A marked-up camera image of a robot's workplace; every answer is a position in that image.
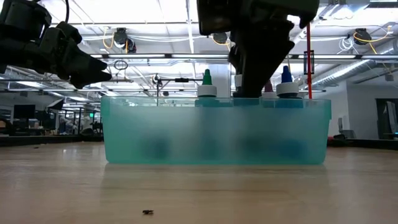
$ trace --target translucent plastic bin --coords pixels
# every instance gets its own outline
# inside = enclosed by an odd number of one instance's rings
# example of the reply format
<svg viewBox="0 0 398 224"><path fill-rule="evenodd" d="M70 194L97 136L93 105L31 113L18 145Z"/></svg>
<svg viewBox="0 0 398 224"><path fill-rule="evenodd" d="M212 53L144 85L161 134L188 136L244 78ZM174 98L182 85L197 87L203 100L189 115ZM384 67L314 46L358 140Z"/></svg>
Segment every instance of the translucent plastic bin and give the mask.
<svg viewBox="0 0 398 224"><path fill-rule="evenodd" d="M106 159L130 164L321 164L329 100L101 99Z"/></svg>

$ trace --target wall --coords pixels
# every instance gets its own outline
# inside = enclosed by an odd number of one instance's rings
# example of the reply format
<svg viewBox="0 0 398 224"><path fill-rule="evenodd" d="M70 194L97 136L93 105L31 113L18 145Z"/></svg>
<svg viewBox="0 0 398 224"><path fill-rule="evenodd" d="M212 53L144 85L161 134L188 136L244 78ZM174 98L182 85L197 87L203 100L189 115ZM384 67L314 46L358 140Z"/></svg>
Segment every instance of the wall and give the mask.
<svg viewBox="0 0 398 224"><path fill-rule="evenodd" d="M398 98L398 88L388 85L348 85L349 123L358 139L379 139L377 133L378 98Z"/></svg>
<svg viewBox="0 0 398 224"><path fill-rule="evenodd" d="M314 99L331 100L331 121L329 123L329 136L339 134L338 119L343 118L343 129L348 130L348 98L346 82L341 82L337 87L325 88L326 93L314 93Z"/></svg>

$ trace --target table surface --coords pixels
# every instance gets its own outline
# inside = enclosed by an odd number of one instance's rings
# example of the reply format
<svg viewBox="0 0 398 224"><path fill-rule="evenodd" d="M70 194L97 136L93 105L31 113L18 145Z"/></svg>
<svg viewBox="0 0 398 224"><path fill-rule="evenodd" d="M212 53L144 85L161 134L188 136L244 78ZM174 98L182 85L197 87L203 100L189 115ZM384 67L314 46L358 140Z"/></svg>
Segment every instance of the table surface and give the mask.
<svg viewBox="0 0 398 224"><path fill-rule="evenodd" d="M107 164L101 143L0 148L0 223L397 223L398 151L323 166ZM143 215L143 210L154 210Z"/></svg>

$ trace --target yellow cable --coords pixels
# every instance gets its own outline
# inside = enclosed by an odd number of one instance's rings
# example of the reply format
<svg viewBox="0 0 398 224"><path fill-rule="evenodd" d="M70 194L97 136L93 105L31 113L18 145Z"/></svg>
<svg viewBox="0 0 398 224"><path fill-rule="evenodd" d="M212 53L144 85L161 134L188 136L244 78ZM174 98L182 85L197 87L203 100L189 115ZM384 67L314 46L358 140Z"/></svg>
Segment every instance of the yellow cable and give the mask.
<svg viewBox="0 0 398 224"><path fill-rule="evenodd" d="M380 41L380 40L384 40L387 36L388 36L388 31L387 31L387 33L386 33L386 35L384 36L384 37L381 37L380 39L377 39L377 40L363 40L363 39L360 39L360 38L357 38L356 37L356 34L358 34L357 32L355 32L354 33L354 38L355 39L357 39L357 40L360 40L360 41L362 41L362 42L366 42L366 43L373 43L373 42L377 42L377 41Z"/></svg>
<svg viewBox="0 0 398 224"><path fill-rule="evenodd" d="M226 45L226 47L228 48L228 50L231 50L231 47L229 46L229 44L231 43L231 41L229 41L229 43L228 43L228 40L227 40L227 42L225 42L225 44L220 44L220 43L217 43L217 41L215 41L214 38L211 38L211 39L213 40L214 43L216 43L216 44L218 44L218 45Z"/></svg>
<svg viewBox="0 0 398 224"><path fill-rule="evenodd" d="M112 33L112 43L111 43L111 46L108 46L108 45L106 45L106 43L105 43L105 35L106 35L106 30L107 30L107 29L108 29L108 28L105 27L105 30L104 30L104 38L102 39L102 43L104 44L104 47L106 47L107 49L111 49L111 48L113 47L114 32Z"/></svg>
<svg viewBox="0 0 398 224"><path fill-rule="evenodd" d="M373 47L373 44L372 44L372 43L369 43L369 45L371 46L371 48L372 48L374 54L377 54L376 49Z"/></svg>
<svg viewBox="0 0 398 224"><path fill-rule="evenodd" d="M373 52L374 52L375 54L377 54L377 51L376 51L376 49L373 47L373 44L372 44L372 43L369 43L369 45L371 46ZM383 65L384 65L384 68L386 68L387 71L392 75L391 69L387 68L387 65L386 65L385 63L383 63Z"/></svg>

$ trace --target blue bottle cap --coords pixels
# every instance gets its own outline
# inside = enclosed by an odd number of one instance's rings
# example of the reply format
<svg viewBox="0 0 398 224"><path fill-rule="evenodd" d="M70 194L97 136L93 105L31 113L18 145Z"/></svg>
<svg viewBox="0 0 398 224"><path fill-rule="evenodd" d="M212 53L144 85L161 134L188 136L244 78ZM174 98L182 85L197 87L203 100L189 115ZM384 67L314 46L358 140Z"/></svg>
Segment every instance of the blue bottle cap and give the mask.
<svg viewBox="0 0 398 224"><path fill-rule="evenodd" d="M282 73L282 83L293 82L292 74L289 71L289 66L284 66L284 72Z"/></svg>

